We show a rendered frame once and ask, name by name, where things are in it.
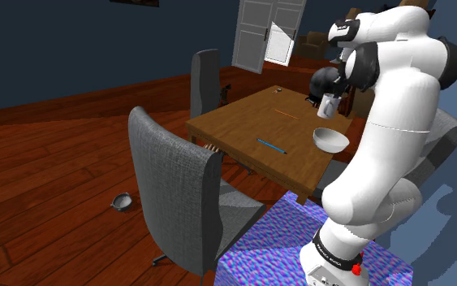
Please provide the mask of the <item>blue pen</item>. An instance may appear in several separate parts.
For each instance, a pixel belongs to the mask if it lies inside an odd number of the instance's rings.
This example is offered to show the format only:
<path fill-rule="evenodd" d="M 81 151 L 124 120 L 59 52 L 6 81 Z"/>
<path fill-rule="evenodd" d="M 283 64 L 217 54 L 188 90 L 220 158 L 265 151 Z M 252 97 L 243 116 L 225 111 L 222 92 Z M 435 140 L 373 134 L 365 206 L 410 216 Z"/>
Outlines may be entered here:
<path fill-rule="evenodd" d="M 261 138 L 257 138 L 257 141 L 262 143 L 262 144 L 264 144 L 264 145 L 266 145 L 266 146 L 269 146 L 270 148 L 272 148 L 274 150 L 277 150 L 278 152 L 280 152 L 282 154 L 287 154 L 287 152 L 284 149 L 281 149 L 281 148 L 279 148 L 279 147 L 277 147 L 275 145 L 272 145 L 269 142 L 262 140 Z"/>

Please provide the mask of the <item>white panelled door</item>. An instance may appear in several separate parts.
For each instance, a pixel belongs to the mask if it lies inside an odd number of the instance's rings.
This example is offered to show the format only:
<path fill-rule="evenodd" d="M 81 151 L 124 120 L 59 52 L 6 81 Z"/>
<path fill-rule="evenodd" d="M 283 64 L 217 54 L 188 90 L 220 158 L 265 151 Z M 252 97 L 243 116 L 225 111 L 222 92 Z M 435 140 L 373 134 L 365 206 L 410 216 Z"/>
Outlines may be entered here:
<path fill-rule="evenodd" d="M 307 0 L 240 0 L 232 65 L 260 74 L 287 66 Z"/>

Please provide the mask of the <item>white mug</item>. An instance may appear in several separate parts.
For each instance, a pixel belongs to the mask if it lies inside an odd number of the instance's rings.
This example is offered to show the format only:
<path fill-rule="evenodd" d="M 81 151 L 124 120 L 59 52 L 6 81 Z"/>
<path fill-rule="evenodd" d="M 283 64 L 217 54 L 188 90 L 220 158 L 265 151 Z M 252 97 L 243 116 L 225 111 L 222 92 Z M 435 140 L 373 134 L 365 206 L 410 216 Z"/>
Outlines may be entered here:
<path fill-rule="evenodd" d="M 325 93 L 317 110 L 317 116 L 323 119 L 332 119 L 337 112 L 341 97 L 332 93 Z"/>

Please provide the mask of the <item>white bowl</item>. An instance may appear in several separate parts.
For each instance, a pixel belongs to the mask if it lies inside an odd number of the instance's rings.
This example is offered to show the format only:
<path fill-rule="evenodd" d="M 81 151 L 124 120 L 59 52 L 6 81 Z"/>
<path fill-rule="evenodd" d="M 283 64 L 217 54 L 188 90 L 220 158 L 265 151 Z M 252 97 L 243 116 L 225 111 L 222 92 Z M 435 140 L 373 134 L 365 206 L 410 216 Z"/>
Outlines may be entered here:
<path fill-rule="evenodd" d="M 346 136 L 329 128 L 316 128 L 313 140 L 318 149 L 330 154 L 340 153 L 350 144 Z"/>

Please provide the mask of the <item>orange pencil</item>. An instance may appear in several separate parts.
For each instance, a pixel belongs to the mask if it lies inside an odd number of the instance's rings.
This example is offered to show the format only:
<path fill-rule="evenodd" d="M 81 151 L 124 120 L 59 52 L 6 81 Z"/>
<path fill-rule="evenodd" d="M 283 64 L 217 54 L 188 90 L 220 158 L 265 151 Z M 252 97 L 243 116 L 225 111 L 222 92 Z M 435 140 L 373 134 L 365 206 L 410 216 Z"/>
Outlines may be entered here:
<path fill-rule="evenodd" d="M 274 111 L 275 111 L 275 112 L 278 112 L 279 114 L 288 116 L 288 117 L 290 117 L 290 118 L 292 118 L 292 119 L 300 120 L 299 118 L 297 118 L 297 117 L 295 117 L 295 116 L 293 116 L 293 115 L 289 115 L 288 113 L 285 113 L 285 112 L 283 112 L 283 111 L 280 111 L 280 110 L 277 110 L 277 109 L 274 109 Z"/>

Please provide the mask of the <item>wooden table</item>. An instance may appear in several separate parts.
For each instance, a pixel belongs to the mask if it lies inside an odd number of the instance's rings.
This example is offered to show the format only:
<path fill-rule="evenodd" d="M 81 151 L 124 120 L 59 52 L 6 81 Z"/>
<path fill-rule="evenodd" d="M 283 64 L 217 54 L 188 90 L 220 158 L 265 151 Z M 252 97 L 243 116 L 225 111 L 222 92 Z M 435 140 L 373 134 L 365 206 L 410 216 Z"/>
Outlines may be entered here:
<path fill-rule="evenodd" d="M 188 120 L 185 123 L 188 140 L 217 146 L 234 160 L 291 190 L 297 195 L 296 201 L 303 205 L 313 195 L 333 158 L 315 146 L 314 130 L 331 128 L 344 134 L 352 119 L 339 114 L 333 119 L 322 119 L 304 94 L 285 88 L 281 93 L 273 93 L 277 88 L 271 86 Z M 258 142 L 257 138 L 287 154 Z"/>

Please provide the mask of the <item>purple patterned robot stand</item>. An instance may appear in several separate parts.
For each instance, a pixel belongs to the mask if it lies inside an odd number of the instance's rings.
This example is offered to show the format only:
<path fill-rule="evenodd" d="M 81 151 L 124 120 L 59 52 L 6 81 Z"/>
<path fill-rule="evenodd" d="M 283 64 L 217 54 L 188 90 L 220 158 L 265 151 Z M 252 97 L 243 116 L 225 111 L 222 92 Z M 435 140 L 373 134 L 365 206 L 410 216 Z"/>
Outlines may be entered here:
<path fill-rule="evenodd" d="M 300 249 L 310 242 L 327 214 L 289 191 L 218 261 L 213 286 L 307 286 Z M 370 286 L 412 286 L 413 269 L 375 242 L 364 248 Z"/>

